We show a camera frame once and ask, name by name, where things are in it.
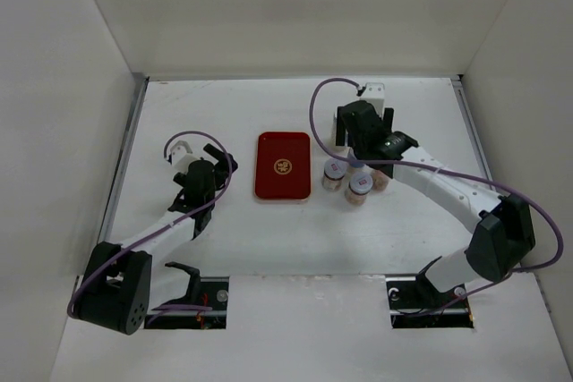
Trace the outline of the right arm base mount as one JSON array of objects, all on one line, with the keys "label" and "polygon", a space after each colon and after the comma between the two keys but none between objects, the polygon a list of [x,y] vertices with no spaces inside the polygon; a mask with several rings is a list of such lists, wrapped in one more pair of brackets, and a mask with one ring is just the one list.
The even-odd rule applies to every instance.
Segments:
[{"label": "right arm base mount", "polygon": [[390,324],[395,329],[473,328],[466,288],[440,293],[416,276],[387,276]]}]

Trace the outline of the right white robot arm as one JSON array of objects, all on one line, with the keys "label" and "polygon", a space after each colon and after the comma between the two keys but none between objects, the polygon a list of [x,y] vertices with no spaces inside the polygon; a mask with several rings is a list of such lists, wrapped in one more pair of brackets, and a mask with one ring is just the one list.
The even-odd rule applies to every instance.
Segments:
[{"label": "right white robot arm", "polygon": [[419,143],[390,127],[390,113],[378,115],[364,100],[338,109],[356,158],[403,183],[449,212],[471,234],[466,247],[429,263],[416,277],[415,296],[436,306],[448,292],[475,279],[501,281],[535,246],[528,203],[448,176],[442,163]]}]

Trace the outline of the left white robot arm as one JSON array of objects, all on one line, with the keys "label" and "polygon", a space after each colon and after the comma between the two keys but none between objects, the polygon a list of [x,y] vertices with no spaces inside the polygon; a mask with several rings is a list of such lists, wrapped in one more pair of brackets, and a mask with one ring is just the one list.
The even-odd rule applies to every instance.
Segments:
[{"label": "left white robot arm", "polygon": [[121,242],[95,246],[68,305],[71,318],[131,335],[171,312],[212,310],[201,298],[200,270],[168,258],[207,228],[238,168],[224,149],[208,144],[204,151],[207,158],[189,151],[169,156],[170,163],[186,169],[175,174],[181,189],[154,225]]}]

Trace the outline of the blue label shaker bottle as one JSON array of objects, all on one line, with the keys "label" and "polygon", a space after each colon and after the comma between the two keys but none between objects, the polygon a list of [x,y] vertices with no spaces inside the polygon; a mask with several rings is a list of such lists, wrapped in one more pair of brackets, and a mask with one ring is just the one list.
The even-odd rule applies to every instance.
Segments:
[{"label": "blue label shaker bottle", "polygon": [[360,162],[352,149],[349,149],[347,152],[347,164],[348,164],[348,168],[347,168],[347,173],[349,175],[355,174],[355,173],[359,173],[359,172],[364,172],[369,174],[371,172],[371,168],[368,167],[366,164]]}]

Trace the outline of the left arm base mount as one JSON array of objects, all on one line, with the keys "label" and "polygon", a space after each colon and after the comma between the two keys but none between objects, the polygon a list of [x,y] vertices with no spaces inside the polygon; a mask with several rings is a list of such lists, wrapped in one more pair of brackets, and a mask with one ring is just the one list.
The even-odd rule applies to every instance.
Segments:
[{"label": "left arm base mount", "polygon": [[196,267],[168,262],[151,281],[143,327],[211,330],[227,327],[230,278],[203,276]]}]

